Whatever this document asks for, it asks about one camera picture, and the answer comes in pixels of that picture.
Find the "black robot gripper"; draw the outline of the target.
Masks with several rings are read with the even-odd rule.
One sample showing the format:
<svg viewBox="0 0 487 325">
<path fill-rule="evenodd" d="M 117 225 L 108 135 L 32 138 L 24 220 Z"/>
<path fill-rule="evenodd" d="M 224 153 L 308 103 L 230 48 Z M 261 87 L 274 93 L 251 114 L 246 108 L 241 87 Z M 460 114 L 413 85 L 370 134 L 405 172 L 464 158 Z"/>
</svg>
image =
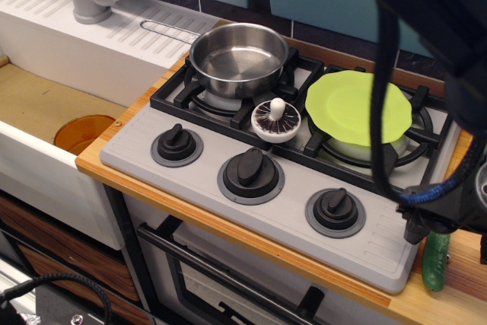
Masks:
<svg viewBox="0 0 487 325">
<path fill-rule="evenodd" d="M 477 164 L 464 183 L 440 199 L 416 206 L 400 205 L 406 220 L 404 239 L 417 244 L 430 232 L 450 234 L 458 229 L 486 234 L 486 163 Z"/>
</svg>

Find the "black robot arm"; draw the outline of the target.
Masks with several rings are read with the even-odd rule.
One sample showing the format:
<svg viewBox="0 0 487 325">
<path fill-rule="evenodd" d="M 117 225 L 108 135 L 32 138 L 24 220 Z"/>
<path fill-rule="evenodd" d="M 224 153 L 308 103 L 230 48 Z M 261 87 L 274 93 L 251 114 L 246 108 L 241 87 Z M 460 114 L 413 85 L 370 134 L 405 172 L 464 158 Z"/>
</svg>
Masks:
<svg viewBox="0 0 487 325">
<path fill-rule="evenodd" d="M 397 204 L 406 220 L 405 239 L 419 243 L 431 232 L 463 229 L 486 232 L 486 205 L 478 193 L 463 187 L 479 176 L 486 153 L 486 0 L 376 0 L 378 49 L 371 96 L 373 179 Z M 399 23 L 406 22 L 447 71 L 445 99 L 456 123 L 473 142 L 455 172 L 430 189 L 398 194 L 385 167 L 383 107 L 399 48 Z"/>
</svg>

